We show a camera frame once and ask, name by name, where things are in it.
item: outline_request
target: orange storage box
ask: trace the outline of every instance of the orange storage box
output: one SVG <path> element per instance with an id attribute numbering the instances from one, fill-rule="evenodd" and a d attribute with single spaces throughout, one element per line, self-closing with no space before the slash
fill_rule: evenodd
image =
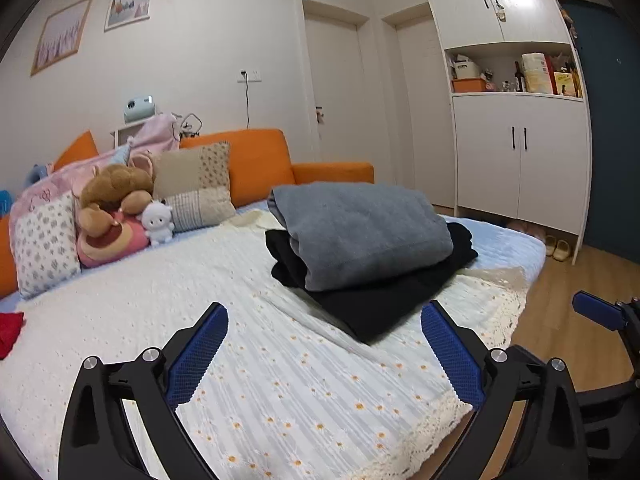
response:
<path id="1" fill-rule="evenodd" d="M 486 82 L 484 79 L 453 79 L 453 91 L 455 93 L 464 92 L 486 92 Z"/>

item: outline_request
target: white plush toy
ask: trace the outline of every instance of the white plush toy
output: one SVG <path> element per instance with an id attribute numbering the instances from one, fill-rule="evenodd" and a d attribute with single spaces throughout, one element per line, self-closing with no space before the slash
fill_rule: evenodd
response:
<path id="1" fill-rule="evenodd" d="M 154 200 L 146 206 L 138 217 L 145 228 L 145 235 L 151 240 L 151 246 L 167 243 L 174 237 L 174 223 L 171 222 L 171 206 Z"/>

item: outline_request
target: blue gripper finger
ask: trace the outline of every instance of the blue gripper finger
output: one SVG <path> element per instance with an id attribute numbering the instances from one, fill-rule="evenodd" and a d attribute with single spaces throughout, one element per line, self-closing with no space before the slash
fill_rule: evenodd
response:
<path id="1" fill-rule="evenodd" d="M 481 371 L 455 330 L 429 302 L 422 308 L 422 333 L 462 402 L 478 410 L 484 403 Z"/>
<path id="2" fill-rule="evenodd" d="M 169 370 L 166 402 L 172 410 L 191 400 L 202 377 L 220 348 L 229 326 L 226 308 L 218 305 L 193 335 Z"/>
<path id="3" fill-rule="evenodd" d="M 596 298 L 596 296 L 583 290 L 574 295 L 571 304 L 578 314 L 611 331 L 622 330 L 626 325 L 625 317 L 620 307 Z"/>

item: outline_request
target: framed picture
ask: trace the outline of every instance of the framed picture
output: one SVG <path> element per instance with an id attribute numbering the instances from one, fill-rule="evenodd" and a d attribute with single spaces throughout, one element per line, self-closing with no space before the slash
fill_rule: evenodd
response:
<path id="1" fill-rule="evenodd" d="M 33 57 L 31 75 L 78 52 L 91 1 L 80 0 L 47 18 Z"/>
<path id="2" fill-rule="evenodd" d="M 104 30 L 149 19 L 150 0 L 111 0 Z"/>

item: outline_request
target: folded gray blanket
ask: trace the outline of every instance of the folded gray blanket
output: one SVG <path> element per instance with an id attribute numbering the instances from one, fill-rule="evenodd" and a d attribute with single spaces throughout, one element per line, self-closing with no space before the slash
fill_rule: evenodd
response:
<path id="1" fill-rule="evenodd" d="M 453 252 L 447 223 L 418 191 L 382 184 L 278 186 L 269 210 L 305 263 L 306 290 L 334 290 L 429 267 Z"/>

